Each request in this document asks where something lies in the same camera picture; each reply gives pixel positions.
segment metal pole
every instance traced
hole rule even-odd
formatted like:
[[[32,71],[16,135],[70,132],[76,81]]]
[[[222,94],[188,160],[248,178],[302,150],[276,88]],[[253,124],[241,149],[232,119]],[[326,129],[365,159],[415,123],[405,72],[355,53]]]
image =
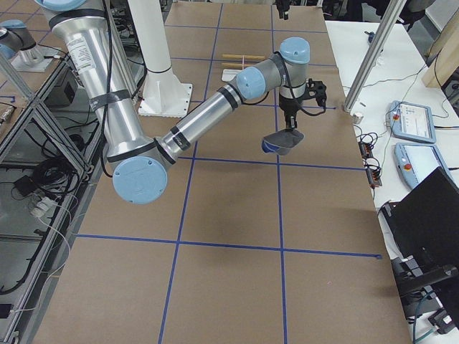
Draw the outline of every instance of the metal pole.
[[[18,89],[23,97],[25,97],[28,101],[32,100],[34,93],[22,79],[21,75],[14,69],[11,63],[9,63],[2,54],[0,54],[0,72],[3,73],[5,77],[13,83],[13,85]]]
[[[407,0],[391,0],[389,6],[386,9],[386,13],[382,18],[381,24],[379,25],[378,30],[374,36],[373,42],[366,52],[364,61],[361,63],[360,69],[357,72],[356,78],[352,83],[351,89],[347,95],[346,100],[344,101],[344,111],[350,112],[352,107],[354,106],[355,102],[357,101],[357,97],[359,96],[362,87],[364,86],[366,79],[368,78],[370,72],[373,69],[373,66],[379,56],[379,53],[384,46],[384,43],[387,40],[387,37],[390,35],[392,31],[392,27],[402,12],[403,6]]]
[[[126,53],[123,49],[123,44],[121,43],[121,39],[116,31],[116,24],[113,20],[112,12],[108,11],[108,21],[112,27],[112,41],[113,41],[113,58],[116,59],[118,65],[120,67],[121,77],[123,78],[124,82],[126,83],[126,88],[129,90],[130,94],[133,94],[136,91],[136,83],[134,82],[134,78],[131,72],[131,69],[128,65],[128,58],[126,57]]]

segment wooden stick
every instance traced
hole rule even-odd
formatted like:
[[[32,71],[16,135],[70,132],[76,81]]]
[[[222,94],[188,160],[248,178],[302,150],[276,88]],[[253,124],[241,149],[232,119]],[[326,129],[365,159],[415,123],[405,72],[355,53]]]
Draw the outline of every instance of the wooden stick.
[[[251,67],[255,66],[254,64],[245,64],[243,67]],[[222,67],[223,68],[239,68],[242,69],[242,63],[229,63],[229,62],[222,62]]]
[[[440,50],[436,60],[432,61],[429,69],[422,77],[426,87],[440,88],[459,66],[459,27],[451,34],[450,38]]]
[[[234,55],[234,54],[222,54],[224,59],[253,59],[255,61],[263,61],[266,57],[262,55]]]
[[[451,20],[443,28],[440,36],[433,42],[430,50],[427,52],[429,56],[435,56],[445,46],[446,41],[453,35],[455,29],[459,26],[459,11],[457,11]]]

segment cardboard surface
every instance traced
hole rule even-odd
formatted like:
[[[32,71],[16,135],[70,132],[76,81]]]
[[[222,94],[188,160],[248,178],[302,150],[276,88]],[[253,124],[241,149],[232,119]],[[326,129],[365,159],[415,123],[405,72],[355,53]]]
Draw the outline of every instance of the cardboard surface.
[[[191,163],[180,160],[169,171],[169,184],[157,201],[134,205],[120,199],[112,180],[101,177],[80,233],[176,239]]]
[[[285,254],[288,342],[410,343],[387,262]]]
[[[180,247],[163,343],[283,343],[278,252]]]
[[[384,254],[363,171],[281,166],[285,246]]]
[[[152,343],[173,256],[168,244],[77,239],[33,343]]]
[[[245,6],[172,6],[175,73],[196,83],[195,102],[221,86],[222,53],[269,55],[298,33],[266,26],[267,14],[274,27],[296,27],[278,23],[275,7]],[[249,22],[245,9],[263,15]],[[331,65],[311,75],[338,107],[321,14],[296,14],[315,61]],[[254,30],[222,28],[232,23]],[[261,138],[284,126],[274,93],[204,135],[155,203],[127,204],[101,179],[35,344],[410,342],[349,115],[299,115],[306,139],[278,160],[260,152]],[[175,119],[141,121],[154,136]]]

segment black cable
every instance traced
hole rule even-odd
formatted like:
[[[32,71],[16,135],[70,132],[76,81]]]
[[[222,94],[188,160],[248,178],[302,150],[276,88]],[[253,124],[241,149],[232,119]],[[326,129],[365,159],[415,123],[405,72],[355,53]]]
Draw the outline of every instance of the black cable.
[[[107,85],[106,85],[106,92],[107,94],[110,93],[110,83],[112,78],[112,67],[113,67],[113,40],[112,40],[112,27],[110,25],[109,13],[107,4],[105,1],[102,1],[103,9],[105,12],[105,18],[107,20],[107,28],[108,28],[108,70],[107,70]],[[100,136],[100,148],[99,148],[99,160],[102,167],[103,173],[108,177],[112,178],[113,176],[108,173],[107,169],[105,168],[105,162],[103,157],[103,149],[105,146],[105,122],[107,121],[107,114],[108,114],[108,104],[105,104],[103,108],[103,116],[102,116],[102,123],[100,126],[101,136]]]
[[[242,104],[243,104],[243,105],[250,105],[250,106],[252,106],[252,105],[258,105],[258,104],[260,104],[261,102],[264,102],[264,101],[266,100],[266,98],[268,98],[268,95],[269,95],[269,94],[270,94],[269,91],[266,92],[266,94],[265,94],[265,96],[263,97],[263,99],[258,100],[257,102],[242,102]]]
[[[61,49],[58,49],[58,48],[54,48],[54,47],[50,47],[49,45],[46,45],[46,44],[38,44],[38,45],[41,46],[41,47],[54,49],[54,50],[56,50],[58,52],[63,53],[65,56],[67,56],[67,53],[64,50],[61,50]]]
[[[288,89],[290,90],[290,95],[292,96],[292,99],[293,101],[295,102],[295,104],[298,106],[298,109],[305,113],[306,115],[309,115],[309,116],[312,116],[312,117],[316,117],[316,116],[319,116],[319,115],[322,115],[323,113],[326,112],[326,107],[323,106],[323,110],[319,113],[310,113],[306,110],[303,109],[303,106],[300,104],[300,102],[296,99],[295,95],[293,94],[293,86],[292,86],[292,82],[290,81],[290,75],[288,74],[288,70],[287,70],[287,65],[285,64],[285,61],[284,61],[284,58],[282,56],[281,53],[279,52],[274,52],[274,54],[277,54],[279,55],[280,57],[280,61],[282,62],[282,66],[285,70],[285,78],[287,80],[287,85],[288,85]]]
[[[88,122],[88,123],[78,124],[78,125],[71,125],[70,127],[64,128],[64,130],[70,130],[70,129],[81,128],[81,127],[87,127],[88,125],[94,124],[94,123],[96,123],[96,122],[98,122],[98,119],[97,119],[97,118],[96,118],[95,120],[91,120],[91,121]]]
[[[69,149],[71,151],[74,151],[76,152],[77,154],[81,154],[81,152],[76,149],[76,148],[73,148],[72,146],[70,145],[67,145],[66,143],[63,143],[61,140],[59,140],[58,138],[54,137],[53,135],[51,135],[50,133],[48,133],[47,131],[43,130],[40,128],[40,126],[38,124],[36,124],[35,122],[33,122],[36,127],[43,133],[44,136],[46,136],[46,138],[48,139],[48,141],[57,149],[60,151],[60,149],[56,146],[56,144],[54,142],[52,142],[52,140],[55,140],[57,141],[59,144],[63,145],[64,147],[66,147],[66,149]],[[83,169],[85,169],[86,167],[91,167],[84,159],[82,159],[82,164],[80,164]]]
[[[33,253],[32,257],[28,259],[29,260],[29,264],[27,265],[26,271],[25,271],[24,275],[21,277],[21,279],[17,280],[16,284],[13,287],[11,287],[11,288],[9,288],[7,290],[3,290],[4,286],[2,285],[0,287],[0,295],[11,294],[12,292],[18,290],[26,282],[26,279],[28,278],[30,272],[32,271],[32,266],[35,263],[35,260],[37,259],[38,254],[42,250],[42,247],[44,245],[46,237],[47,237],[46,235],[42,236],[42,238],[40,240],[40,243],[38,244],[37,248],[35,249],[35,252]]]
[[[134,61],[133,59],[127,59],[129,62],[132,62],[134,63],[135,65],[140,65],[140,66],[144,66],[145,67],[145,62],[137,62],[137,61]]]
[[[17,106],[14,106],[12,104],[8,104],[7,102],[0,102],[0,104],[12,106],[15,110],[17,109]]]
[[[433,290],[430,290],[426,295],[422,297],[422,299],[418,302],[416,311],[415,311],[415,319],[413,321],[413,344],[416,344],[416,322],[418,317],[420,316],[421,304],[429,297],[429,295],[433,294]]]
[[[29,132],[27,131],[27,129],[24,129],[24,132],[26,133],[27,136],[29,136],[30,140],[32,140],[33,143],[35,143],[36,145],[38,145],[38,146],[41,148],[42,154],[43,154],[45,157],[51,158],[51,157],[57,156],[55,152],[52,152],[52,151],[50,151],[48,148],[45,147],[45,146],[46,146],[46,142],[47,142],[48,140],[46,140],[43,144],[40,144],[37,140],[35,140],[35,138],[32,136],[32,134],[29,133]],[[51,157],[48,156],[48,155],[46,155],[46,154],[44,153],[45,151],[47,151],[49,154],[51,154]]]
[[[353,124],[353,126],[360,130],[360,135],[364,132],[357,124]]]
[[[385,79],[385,80],[378,80],[378,81],[376,81],[376,82],[374,82],[374,83],[372,83],[372,84],[365,85],[365,86],[363,86],[362,88],[365,88],[365,87],[372,87],[372,86],[375,86],[375,85],[379,84],[380,82],[383,83],[383,82],[389,82],[389,81],[404,81],[404,80],[408,79],[409,77],[414,77],[415,75],[418,75],[419,73],[421,73],[421,71],[422,71],[424,68],[426,68],[426,66],[427,66],[427,65],[424,64],[424,65],[421,67],[421,69],[418,70],[416,73],[411,74],[411,75],[408,75],[408,76],[406,76],[406,77],[403,77],[402,79]]]
[[[77,183],[70,189],[73,176],[77,176]],[[34,185],[42,190],[46,196],[64,196],[75,191],[80,184],[80,176],[76,173],[72,164],[63,156],[50,158],[42,161],[35,167],[30,178]],[[47,186],[56,187],[58,184],[67,182],[64,191],[51,191]]]

